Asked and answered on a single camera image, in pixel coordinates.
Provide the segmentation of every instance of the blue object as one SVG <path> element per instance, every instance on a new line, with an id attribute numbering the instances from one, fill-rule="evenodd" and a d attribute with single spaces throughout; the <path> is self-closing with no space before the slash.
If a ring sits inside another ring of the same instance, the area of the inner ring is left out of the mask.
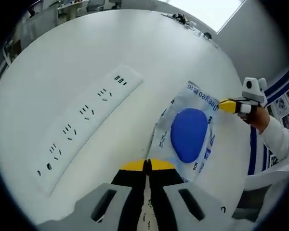
<path id="1" fill-rule="evenodd" d="M 202 149 L 208 129 L 206 115 L 193 108 L 179 112 L 171 126 L 171 143 L 179 159 L 184 163 L 195 161 Z"/>

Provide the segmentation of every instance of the white sleeve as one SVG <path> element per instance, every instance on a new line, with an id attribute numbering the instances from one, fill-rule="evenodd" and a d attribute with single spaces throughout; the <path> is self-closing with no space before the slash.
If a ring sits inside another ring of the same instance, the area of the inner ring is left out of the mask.
<path id="1" fill-rule="evenodd" d="M 266 146 L 276 155 L 279 161 L 289 156 L 289 130 L 270 116 L 270 122 L 261 134 Z"/>

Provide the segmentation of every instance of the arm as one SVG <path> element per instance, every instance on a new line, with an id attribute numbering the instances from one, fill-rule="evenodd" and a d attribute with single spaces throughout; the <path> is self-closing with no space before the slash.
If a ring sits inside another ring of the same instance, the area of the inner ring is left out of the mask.
<path id="1" fill-rule="evenodd" d="M 271 117 L 263 107 L 257 108 L 250 124 L 259 131 L 266 146 L 279 160 L 289 156 L 289 130 Z"/>

